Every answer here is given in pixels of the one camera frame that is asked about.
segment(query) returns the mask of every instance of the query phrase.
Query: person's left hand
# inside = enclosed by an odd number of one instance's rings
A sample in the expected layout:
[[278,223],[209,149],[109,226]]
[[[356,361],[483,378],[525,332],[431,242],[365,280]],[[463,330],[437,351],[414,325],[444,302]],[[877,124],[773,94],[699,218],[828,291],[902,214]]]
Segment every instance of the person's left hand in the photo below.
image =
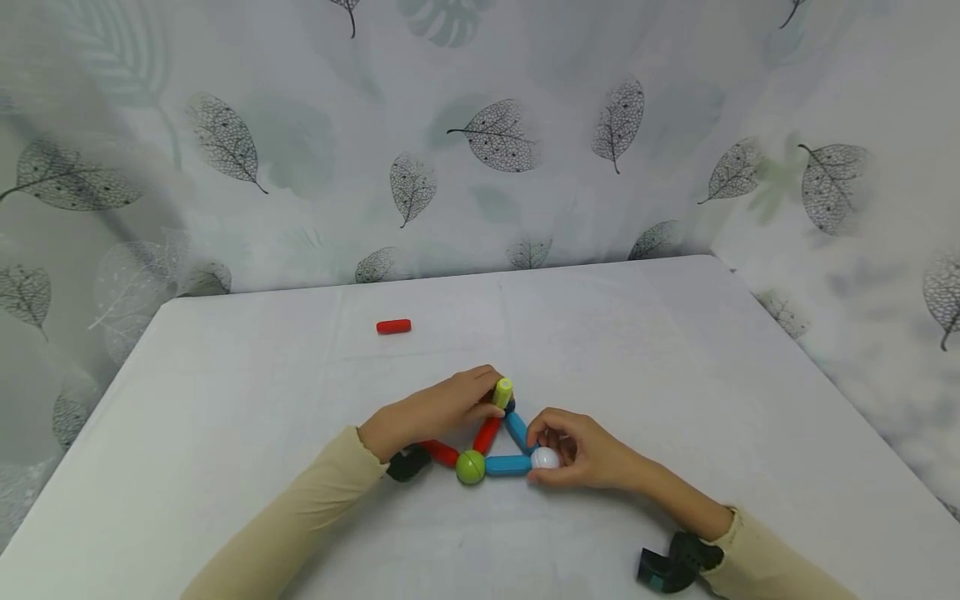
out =
[[502,378],[490,365],[455,373],[378,410],[358,428],[360,441],[386,463],[407,445],[440,438],[476,420],[503,417],[503,410],[490,404]]

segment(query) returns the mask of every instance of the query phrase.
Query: yellow magnetic stick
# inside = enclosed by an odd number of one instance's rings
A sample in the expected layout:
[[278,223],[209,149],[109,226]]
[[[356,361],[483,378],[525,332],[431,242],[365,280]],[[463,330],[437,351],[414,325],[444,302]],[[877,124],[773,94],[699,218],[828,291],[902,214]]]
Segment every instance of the yellow magnetic stick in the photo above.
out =
[[504,377],[496,382],[493,388],[493,404],[500,408],[507,408],[507,403],[514,395],[514,382]]

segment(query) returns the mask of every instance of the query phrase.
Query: hand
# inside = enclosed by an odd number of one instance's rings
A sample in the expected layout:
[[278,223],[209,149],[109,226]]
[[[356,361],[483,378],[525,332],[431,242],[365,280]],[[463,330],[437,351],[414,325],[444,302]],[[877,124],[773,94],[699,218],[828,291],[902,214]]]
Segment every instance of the hand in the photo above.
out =
[[503,410],[490,404],[502,378],[490,365],[455,373],[378,410],[358,428],[360,441],[386,463],[414,442],[440,438],[476,420],[503,417]]
[[552,488],[636,490],[656,464],[610,435],[587,415],[544,409],[527,428],[527,445],[539,442],[560,456],[560,468],[535,468],[527,478]]

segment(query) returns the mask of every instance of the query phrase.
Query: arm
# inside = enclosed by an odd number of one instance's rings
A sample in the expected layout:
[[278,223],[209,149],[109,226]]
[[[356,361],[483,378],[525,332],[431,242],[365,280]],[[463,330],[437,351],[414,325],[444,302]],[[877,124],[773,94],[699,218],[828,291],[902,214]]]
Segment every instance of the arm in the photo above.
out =
[[381,460],[356,427],[345,429],[217,552],[181,600],[277,598],[329,526],[380,480]]
[[550,487],[619,489],[647,496],[682,529],[720,547],[724,560],[701,573],[730,600],[856,600],[743,511],[703,494],[663,465],[636,453],[597,422],[548,408],[530,423],[528,444],[552,447],[561,468],[535,469],[533,482]]
[[387,470],[403,447],[474,420],[503,416],[488,396],[490,367],[459,372],[348,427],[190,583],[180,600],[272,600],[313,554],[324,533]]

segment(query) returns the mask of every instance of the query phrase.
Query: white table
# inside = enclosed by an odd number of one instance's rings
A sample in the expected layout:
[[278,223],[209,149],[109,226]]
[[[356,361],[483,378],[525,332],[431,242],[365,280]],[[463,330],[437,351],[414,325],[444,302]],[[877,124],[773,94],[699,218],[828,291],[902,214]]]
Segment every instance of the white table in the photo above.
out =
[[[393,318],[414,330],[378,337]],[[486,362],[526,419],[591,413],[863,600],[960,594],[960,527],[693,256],[170,302],[0,557],[0,598],[176,598],[346,423]],[[492,453],[515,452],[501,433]],[[636,560],[674,531],[623,497],[465,488],[437,466],[368,500],[291,597],[657,597]]]

